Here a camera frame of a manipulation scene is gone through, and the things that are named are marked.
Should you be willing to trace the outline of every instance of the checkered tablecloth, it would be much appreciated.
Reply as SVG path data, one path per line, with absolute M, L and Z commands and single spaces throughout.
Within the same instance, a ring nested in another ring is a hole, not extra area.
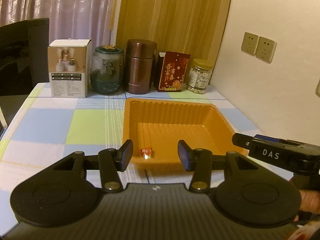
M 261 132 L 214 88 L 204 95 L 186 89 L 181 93 L 158 93 L 154 88 L 147 95 L 120 91 L 104 96 L 89 91 L 87 98 L 52 98 L 49 83 L 40 83 L 26 99 L 0 141 L 0 235 L 17 221 L 10 208 L 10 194 L 20 182 L 74 151 L 95 155 L 105 148 L 119 148 L 122 142 L 126 98 L 211 103 L 221 111 L 235 132 L 254 136 Z M 262 163 L 280 176 L 292 174 Z M 153 171 L 139 171 L 132 164 L 119 173 L 125 185 L 141 183 L 186 183 L 190 174 L 164 176 Z M 88 171 L 87 180 L 100 187 L 99 171 Z M 212 187 L 224 180 L 220 171 L 212 172 Z

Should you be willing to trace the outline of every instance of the yellow jar lid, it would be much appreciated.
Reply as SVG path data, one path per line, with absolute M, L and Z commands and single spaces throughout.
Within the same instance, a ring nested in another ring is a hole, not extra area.
M 206 70 L 212 70 L 213 69 L 213 62 L 208 61 L 208 60 L 204 60 L 204 59 L 198 59 L 195 58 L 192 61 L 193 66 L 199 67 L 199 68 L 203 68 Z

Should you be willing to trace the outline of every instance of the gray ribbed surface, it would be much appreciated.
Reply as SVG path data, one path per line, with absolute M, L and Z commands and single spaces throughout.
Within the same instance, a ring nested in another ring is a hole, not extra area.
M 283 240 L 296 228 L 248 228 L 222 216 L 206 195 L 184 184 L 129 184 L 105 195 L 86 218 L 59 228 L 20 223 L 5 240 Z

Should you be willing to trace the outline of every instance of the green jar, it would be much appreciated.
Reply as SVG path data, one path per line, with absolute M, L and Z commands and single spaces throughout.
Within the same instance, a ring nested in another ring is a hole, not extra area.
M 123 49 L 112 45 L 96 47 L 90 71 L 93 90 L 104 95 L 116 92 L 122 83 L 123 63 Z

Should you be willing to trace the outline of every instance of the glass jar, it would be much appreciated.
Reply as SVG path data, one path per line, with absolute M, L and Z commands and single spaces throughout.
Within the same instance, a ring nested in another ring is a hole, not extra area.
M 189 71 L 187 88 L 196 94 L 206 93 L 212 74 L 213 63 L 203 59 L 194 59 Z
M 90 82 L 100 94 L 116 92 L 122 83 L 123 49 L 112 45 L 96 47 L 93 54 Z

